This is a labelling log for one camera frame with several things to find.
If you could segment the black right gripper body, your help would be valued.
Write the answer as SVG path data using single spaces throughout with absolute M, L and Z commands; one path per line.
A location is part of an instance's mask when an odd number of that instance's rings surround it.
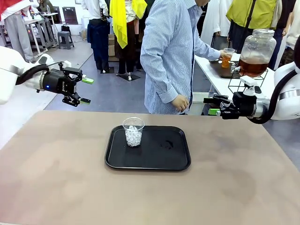
M 235 92 L 232 102 L 235 106 L 234 117 L 252 117 L 256 109 L 256 96 L 248 96 L 243 92 Z

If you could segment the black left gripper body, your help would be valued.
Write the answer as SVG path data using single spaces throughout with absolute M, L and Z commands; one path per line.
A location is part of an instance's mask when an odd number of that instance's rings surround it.
M 76 93 L 76 81 L 62 71 L 52 69 L 44 75 L 43 89 L 56 94 Z

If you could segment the person's right hand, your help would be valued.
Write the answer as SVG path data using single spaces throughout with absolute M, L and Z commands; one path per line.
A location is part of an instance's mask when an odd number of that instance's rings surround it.
M 188 99 L 183 95 L 177 95 L 172 101 L 172 105 L 177 109 L 178 112 L 183 113 L 189 106 Z

